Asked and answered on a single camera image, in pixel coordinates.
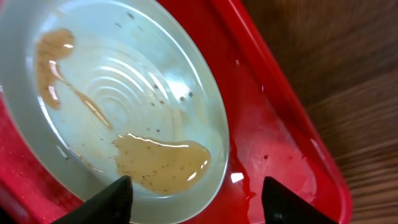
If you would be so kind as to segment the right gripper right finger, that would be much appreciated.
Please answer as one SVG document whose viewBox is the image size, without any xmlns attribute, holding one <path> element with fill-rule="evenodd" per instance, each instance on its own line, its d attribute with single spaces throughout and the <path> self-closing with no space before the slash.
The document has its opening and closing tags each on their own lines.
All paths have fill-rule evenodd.
<svg viewBox="0 0 398 224">
<path fill-rule="evenodd" d="M 265 177 L 261 195 L 266 224 L 338 224 L 273 177 Z"/>
</svg>

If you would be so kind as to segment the white plate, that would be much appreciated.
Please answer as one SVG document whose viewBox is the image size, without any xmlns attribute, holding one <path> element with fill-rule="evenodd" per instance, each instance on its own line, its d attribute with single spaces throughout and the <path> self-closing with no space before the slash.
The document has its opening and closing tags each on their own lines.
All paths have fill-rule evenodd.
<svg viewBox="0 0 398 224">
<path fill-rule="evenodd" d="M 121 151 L 169 152 L 197 142 L 210 159 L 187 190 L 133 182 L 134 223 L 180 223 L 223 183 L 229 130 L 220 91 L 183 27 L 156 1 L 6 1 L 1 86 L 30 150 L 73 195 L 88 200 L 121 176 Z"/>
</svg>

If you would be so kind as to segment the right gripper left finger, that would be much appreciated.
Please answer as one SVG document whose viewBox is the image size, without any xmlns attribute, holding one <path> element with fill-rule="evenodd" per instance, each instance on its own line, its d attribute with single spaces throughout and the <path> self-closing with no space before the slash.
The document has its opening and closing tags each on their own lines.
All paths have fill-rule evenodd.
<svg viewBox="0 0 398 224">
<path fill-rule="evenodd" d="M 133 201 L 131 178 L 120 177 L 53 224 L 129 224 Z"/>
</svg>

